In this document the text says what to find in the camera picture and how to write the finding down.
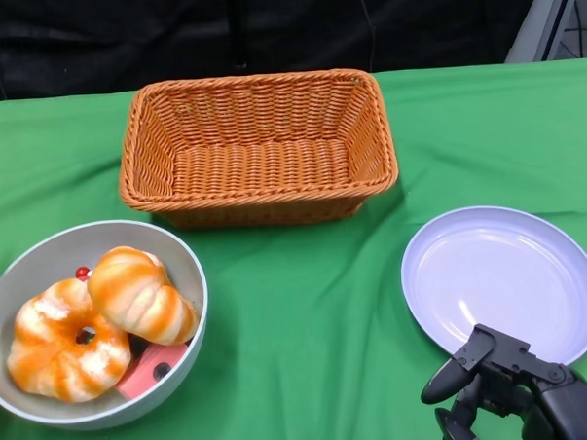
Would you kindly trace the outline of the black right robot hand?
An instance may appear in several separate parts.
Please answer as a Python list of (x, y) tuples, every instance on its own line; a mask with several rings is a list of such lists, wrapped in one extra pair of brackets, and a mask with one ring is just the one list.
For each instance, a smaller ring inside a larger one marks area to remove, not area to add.
[(423, 388), (422, 402), (454, 397), (437, 408), (442, 440), (480, 440), (477, 411), (523, 421), (523, 440), (587, 440), (587, 382), (577, 372), (530, 352), (529, 344), (477, 324), (465, 344)]

